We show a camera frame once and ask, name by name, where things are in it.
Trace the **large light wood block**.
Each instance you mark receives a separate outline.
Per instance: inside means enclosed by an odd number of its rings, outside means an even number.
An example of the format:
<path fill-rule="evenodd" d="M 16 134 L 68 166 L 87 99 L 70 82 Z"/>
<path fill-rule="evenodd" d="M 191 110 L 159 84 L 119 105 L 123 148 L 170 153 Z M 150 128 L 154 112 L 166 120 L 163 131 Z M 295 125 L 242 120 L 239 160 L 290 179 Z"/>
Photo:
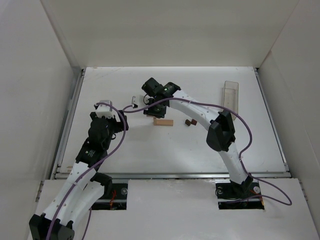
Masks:
<path fill-rule="evenodd" d="M 174 125 L 174 121 L 171 119 L 154 118 L 153 125 L 162 127 L 172 127 Z"/>

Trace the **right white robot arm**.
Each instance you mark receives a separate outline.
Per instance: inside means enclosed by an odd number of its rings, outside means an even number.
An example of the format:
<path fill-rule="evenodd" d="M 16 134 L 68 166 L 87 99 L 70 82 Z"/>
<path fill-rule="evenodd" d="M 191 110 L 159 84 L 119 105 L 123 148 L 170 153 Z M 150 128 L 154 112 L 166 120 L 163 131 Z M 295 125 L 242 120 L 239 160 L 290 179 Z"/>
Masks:
<path fill-rule="evenodd" d="M 167 107 L 170 107 L 194 119 L 207 131 L 206 143 L 219 153 L 228 170 L 230 182 L 242 188 L 252 183 L 252 177 L 246 173 L 239 159 L 235 143 L 235 127 L 230 111 L 219 112 L 195 104 L 195 99 L 172 82 L 162 85 L 154 78 L 150 78 L 141 89 L 149 96 L 148 108 L 143 111 L 145 115 L 162 119 L 165 117 Z"/>

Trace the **clear plastic box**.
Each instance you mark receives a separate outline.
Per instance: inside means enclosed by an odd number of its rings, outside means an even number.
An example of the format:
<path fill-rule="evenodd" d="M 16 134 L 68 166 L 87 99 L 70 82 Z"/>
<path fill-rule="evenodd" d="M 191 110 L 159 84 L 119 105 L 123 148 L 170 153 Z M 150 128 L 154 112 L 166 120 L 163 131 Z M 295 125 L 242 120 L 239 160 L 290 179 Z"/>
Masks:
<path fill-rule="evenodd" d="M 239 113 L 239 83 L 225 81 L 222 88 L 222 105 L 235 113 Z"/>

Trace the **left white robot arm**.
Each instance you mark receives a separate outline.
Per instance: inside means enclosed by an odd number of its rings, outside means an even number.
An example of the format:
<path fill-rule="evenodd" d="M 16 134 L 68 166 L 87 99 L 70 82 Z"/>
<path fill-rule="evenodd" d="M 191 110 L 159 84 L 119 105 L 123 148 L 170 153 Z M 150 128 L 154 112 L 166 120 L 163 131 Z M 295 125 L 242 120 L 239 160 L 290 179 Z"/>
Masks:
<path fill-rule="evenodd" d="M 129 129 L 127 117 L 118 111 L 91 112 L 88 137 L 75 158 L 72 170 L 50 205 L 29 221 L 34 240 L 72 240 L 81 219 L 92 205 L 112 190 L 112 178 L 98 170 L 108 156 L 114 135 Z"/>

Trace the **reddish brown small block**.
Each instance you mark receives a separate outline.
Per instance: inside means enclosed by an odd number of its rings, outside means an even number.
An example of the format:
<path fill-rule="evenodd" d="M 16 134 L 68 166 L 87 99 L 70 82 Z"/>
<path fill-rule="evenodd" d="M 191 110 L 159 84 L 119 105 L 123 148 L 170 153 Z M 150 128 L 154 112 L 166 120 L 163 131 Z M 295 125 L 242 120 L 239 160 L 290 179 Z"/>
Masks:
<path fill-rule="evenodd" d="M 197 122 L 196 120 L 194 120 L 194 119 L 191 120 L 191 124 L 192 124 L 192 125 L 195 126 L 197 123 L 198 123 L 198 122 Z"/>

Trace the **dark brown small block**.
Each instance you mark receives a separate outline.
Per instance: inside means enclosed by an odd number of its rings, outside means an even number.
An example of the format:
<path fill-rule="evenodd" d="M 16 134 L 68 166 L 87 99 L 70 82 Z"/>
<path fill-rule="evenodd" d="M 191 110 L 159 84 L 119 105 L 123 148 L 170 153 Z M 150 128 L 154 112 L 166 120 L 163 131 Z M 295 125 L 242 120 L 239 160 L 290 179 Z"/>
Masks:
<path fill-rule="evenodd" d="M 187 126 L 190 126 L 190 125 L 191 125 L 191 122 L 190 122 L 188 119 L 186 119 L 186 120 L 185 120 L 185 124 L 186 124 Z"/>

